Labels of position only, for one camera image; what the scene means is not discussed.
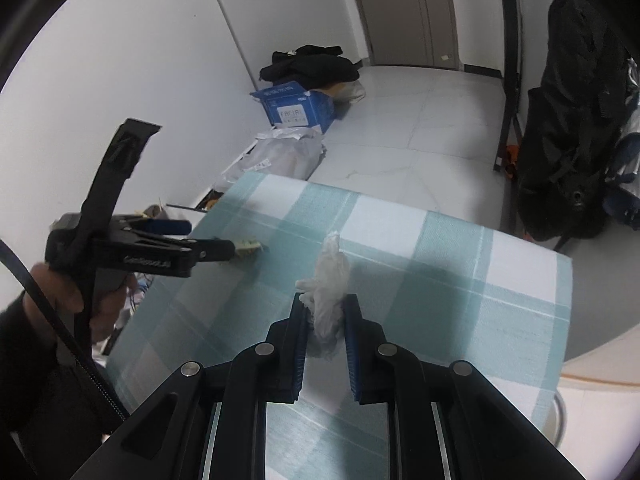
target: tablecloth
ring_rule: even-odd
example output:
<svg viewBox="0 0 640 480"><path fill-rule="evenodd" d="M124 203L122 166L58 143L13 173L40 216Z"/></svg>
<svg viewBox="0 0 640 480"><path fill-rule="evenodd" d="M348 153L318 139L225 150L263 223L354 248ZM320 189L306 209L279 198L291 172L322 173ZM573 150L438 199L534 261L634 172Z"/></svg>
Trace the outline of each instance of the tablecloth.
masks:
<svg viewBox="0 0 640 480"><path fill-rule="evenodd" d="M255 237L266 249L198 264L187 280L156 278L107 367L125 405L135 409L185 361L218 364L264 340L330 232L351 264L349 292L388 341L425 361L472 362L542 426L566 346L570 259L439 213L259 173L193 237ZM344 342L331 359L307 357L300 400L268 405L268 478L385 478L385 417L353 401Z"/></svg>

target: black clothing pile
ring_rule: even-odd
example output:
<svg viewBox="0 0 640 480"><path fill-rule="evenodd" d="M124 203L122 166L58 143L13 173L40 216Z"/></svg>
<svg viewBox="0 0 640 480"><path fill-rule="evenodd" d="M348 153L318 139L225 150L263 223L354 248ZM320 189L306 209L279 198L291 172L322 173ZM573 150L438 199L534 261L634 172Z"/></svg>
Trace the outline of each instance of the black clothing pile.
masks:
<svg viewBox="0 0 640 480"><path fill-rule="evenodd" d="M626 117L628 53L586 0L553 0L548 26L518 155L518 212L535 240L592 238L607 217L604 176Z"/></svg>
<svg viewBox="0 0 640 480"><path fill-rule="evenodd" d="M260 70L260 79L274 85L296 81L305 90L356 81L358 69L340 54L339 46L315 45L301 46L295 53L274 52L271 64Z"/></svg>

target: door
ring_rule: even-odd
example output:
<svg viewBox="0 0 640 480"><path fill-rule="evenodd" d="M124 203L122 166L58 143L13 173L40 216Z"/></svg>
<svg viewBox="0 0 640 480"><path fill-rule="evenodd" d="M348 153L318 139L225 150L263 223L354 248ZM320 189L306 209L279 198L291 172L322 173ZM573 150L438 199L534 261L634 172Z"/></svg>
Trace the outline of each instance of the door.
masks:
<svg viewBox="0 0 640 480"><path fill-rule="evenodd" d="M371 61L458 67L452 0L359 0Z"/></svg>

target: box flap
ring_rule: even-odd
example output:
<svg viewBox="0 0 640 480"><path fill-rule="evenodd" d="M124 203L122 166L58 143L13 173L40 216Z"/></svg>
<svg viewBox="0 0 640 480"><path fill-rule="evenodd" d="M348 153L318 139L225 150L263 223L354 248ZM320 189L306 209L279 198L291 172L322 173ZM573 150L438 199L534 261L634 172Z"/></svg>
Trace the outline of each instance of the box flap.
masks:
<svg viewBox="0 0 640 480"><path fill-rule="evenodd" d="M265 88L264 90L251 92L251 95L261 101L265 101L267 99L273 99L274 97L286 97L290 95L303 94L305 92L306 90L300 86L300 83L290 81L281 85Z"/></svg>

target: white marble floor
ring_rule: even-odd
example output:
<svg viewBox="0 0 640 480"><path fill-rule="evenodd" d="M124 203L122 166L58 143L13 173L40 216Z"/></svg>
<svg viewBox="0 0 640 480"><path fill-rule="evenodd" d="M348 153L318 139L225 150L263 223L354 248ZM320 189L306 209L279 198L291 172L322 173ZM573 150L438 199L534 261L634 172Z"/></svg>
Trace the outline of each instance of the white marble floor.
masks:
<svg viewBox="0 0 640 480"><path fill-rule="evenodd" d="M492 170L501 81L436 70L360 70L367 95L338 110L309 179L497 229L505 180Z"/></svg>

